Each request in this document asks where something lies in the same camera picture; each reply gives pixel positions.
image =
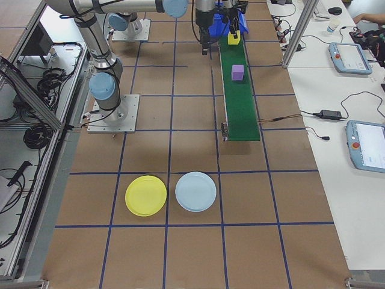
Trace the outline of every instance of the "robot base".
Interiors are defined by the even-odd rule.
[[[106,123],[104,120],[99,120],[102,118],[100,114],[92,114],[90,121],[99,120],[88,125],[87,131],[90,133],[117,133],[117,132],[135,132],[135,127],[137,125],[138,117],[138,108],[139,108],[139,98],[140,95],[123,95],[122,96],[122,105],[128,107],[128,114],[126,118],[116,123],[112,126],[110,123]],[[98,104],[94,103],[93,110],[98,110]]]
[[[129,37],[127,34],[121,31],[114,31],[112,35],[113,42],[139,42],[139,41],[149,41],[150,34],[150,19],[139,19],[142,24],[142,31],[133,37]]]

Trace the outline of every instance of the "person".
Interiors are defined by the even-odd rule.
[[[362,20],[376,23],[378,27],[381,28],[382,25],[385,25],[385,14],[361,13],[353,18],[355,24]]]

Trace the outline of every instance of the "yellow plate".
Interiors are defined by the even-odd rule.
[[[156,214],[167,197],[166,186],[155,176],[141,176],[126,190],[126,206],[132,214],[147,217]]]

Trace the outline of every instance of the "table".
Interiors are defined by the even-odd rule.
[[[293,2],[297,6],[295,14],[283,19],[287,18],[294,28],[303,4],[300,0]],[[293,11],[292,5],[272,5],[269,1],[268,5],[270,12],[276,15],[290,14]],[[340,0],[324,0],[324,5],[327,8],[342,8],[342,14],[337,16],[341,21],[340,27],[354,25]],[[334,34],[325,32],[327,25],[328,21],[311,19],[305,35],[314,35],[326,42],[340,42],[341,35],[338,31]],[[352,43],[348,36],[349,31],[350,28],[342,30],[343,42]],[[334,69],[328,54],[328,45],[312,37],[306,37],[304,41],[307,48],[295,53],[288,68],[301,110],[313,113],[322,109],[338,110],[345,116],[340,101],[352,93],[367,90],[384,98],[380,83],[384,81],[385,71],[377,63],[371,64],[371,75],[343,75]],[[376,112],[378,104],[379,99],[367,93],[353,96],[345,102],[349,119],[382,123],[383,117]],[[304,123],[314,128],[319,135],[330,136],[330,141],[322,141],[309,132],[309,140],[349,269],[385,269],[384,175],[354,168],[346,146],[346,121],[334,122],[305,116]]]

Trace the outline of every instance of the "conveyor belt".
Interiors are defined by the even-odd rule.
[[[227,140],[260,140],[255,101],[251,91],[250,76],[243,41],[238,45],[228,45],[227,37],[220,40],[220,55],[223,74],[223,88],[227,119]],[[244,65],[242,81],[232,81],[233,64]]]

